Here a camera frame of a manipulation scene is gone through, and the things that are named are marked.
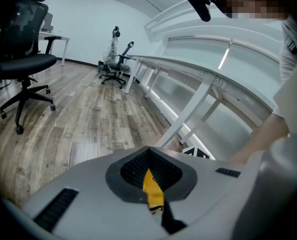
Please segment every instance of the gray panel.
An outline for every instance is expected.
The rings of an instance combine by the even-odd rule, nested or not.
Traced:
[[[166,237],[167,232],[157,224],[146,204],[123,202],[106,184],[105,173],[110,164],[139,149],[99,157],[70,168],[34,194],[23,206],[23,211],[34,218],[63,188],[68,187],[79,193],[53,234],[79,240]]]
[[[79,194],[53,231],[65,239],[244,240],[262,233],[297,191],[297,135],[254,153],[246,165],[158,148],[194,168],[198,177],[184,200],[170,203],[174,218],[187,227],[168,235],[146,204],[123,202],[105,182],[109,165],[137,150],[74,166],[39,190],[23,210],[33,218],[59,190],[71,187]],[[235,178],[215,172],[220,167],[241,174]]]

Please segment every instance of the wooden floor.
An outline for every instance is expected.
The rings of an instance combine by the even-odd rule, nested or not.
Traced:
[[[38,93],[53,97],[56,111],[47,102],[28,100],[20,118],[23,135],[15,132],[18,102],[5,109],[6,119],[0,117],[0,192],[18,206],[69,167],[154,146],[170,127],[137,84],[129,94],[115,81],[101,85],[96,68],[58,62],[34,78],[38,83],[31,87],[49,85],[51,94]],[[19,91],[21,83],[13,80],[0,91],[0,106]],[[178,137],[167,148],[183,149]]]

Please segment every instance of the ceiling light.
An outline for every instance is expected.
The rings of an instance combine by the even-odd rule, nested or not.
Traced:
[[[219,70],[220,70],[221,67],[223,66],[223,63],[224,63],[225,59],[227,58],[227,55],[228,55],[228,53],[229,53],[229,50],[230,50],[230,48],[227,48],[227,49],[226,49],[226,52],[225,52],[225,54],[224,54],[224,57],[223,57],[222,61],[220,62],[220,65],[218,66],[218,69],[219,69]]]

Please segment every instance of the mesh backrest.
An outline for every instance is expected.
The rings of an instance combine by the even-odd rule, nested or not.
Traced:
[[[32,0],[14,0],[1,26],[0,62],[34,55],[39,50],[39,31],[49,8]]]

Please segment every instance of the desk leg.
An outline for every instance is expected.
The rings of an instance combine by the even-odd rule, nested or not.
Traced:
[[[214,103],[212,104],[212,106],[208,109],[208,111],[206,111],[206,113],[203,115],[202,119],[200,120],[200,122],[194,126],[194,128],[187,134],[184,136],[184,138],[182,138],[179,142],[181,144],[184,144],[185,142],[188,141],[188,139],[199,129],[202,127],[202,125],[205,123],[205,121],[212,115],[212,113],[215,111],[215,109],[221,104],[222,99],[223,99],[223,95],[221,90],[219,90],[218,88],[216,88],[215,86],[213,87],[215,96],[216,96],[216,100],[214,101]]]
[[[129,80],[127,82],[127,86],[126,86],[126,89],[125,89],[126,94],[129,94],[131,85],[133,83],[133,78],[137,75],[138,71],[140,71],[141,66],[142,66],[142,63],[138,64],[138,67],[136,67],[136,70],[131,71],[131,74],[130,74],[130,77],[129,77]]]
[[[54,46],[54,41],[52,42],[52,45],[50,46],[49,54],[53,53],[53,46]]]
[[[135,77],[133,78],[133,83],[135,83],[135,82],[137,81],[137,78],[138,78],[139,73],[140,73],[140,71],[141,71],[141,66],[142,66],[142,65],[139,66],[139,64],[140,64],[140,62],[137,61],[137,63],[136,63],[136,68],[138,68],[138,69],[137,69],[137,72],[136,72]]]
[[[65,43],[65,48],[64,48],[64,52],[63,52],[63,58],[62,58],[62,66],[64,66],[64,61],[65,61],[65,56],[67,54],[67,48],[68,48],[68,45],[69,45],[69,41],[70,40],[67,40],[66,43]]]
[[[155,147],[165,147],[165,145],[178,133],[178,131],[183,127],[183,124],[185,124],[190,119],[191,115],[199,108],[201,103],[206,99],[214,79],[215,75],[212,73],[208,73],[205,75],[203,82],[200,84],[194,96],[190,99],[182,113],[167,130],[167,132],[156,143]]]
[[[184,144],[185,142],[188,141],[188,139],[199,129],[202,127],[202,125],[204,124],[204,122],[210,117],[210,115],[214,112],[214,110],[219,106],[219,104],[221,103],[221,101],[219,99],[217,99],[213,105],[209,108],[209,110],[205,113],[205,115],[202,117],[202,119],[199,121],[199,123],[197,125],[194,126],[194,128],[187,134],[185,135],[184,138],[182,138],[179,142],[181,142],[181,144]]]
[[[149,95],[150,95],[150,93],[151,93],[153,87],[154,87],[155,84],[157,83],[159,74],[160,74],[160,70],[158,69],[158,70],[157,70],[157,73],[156,73],[156,75],[155,75],[155,78],[154,78],[154,80],[153,80],[153,83],[152,83],[152,85],[150,86],[150,88],[148,89],[148,91],[147,91],[147,93],[146,93],[146,95],[145,95],[145,98],[148,98],[148,97],[149,97]]]

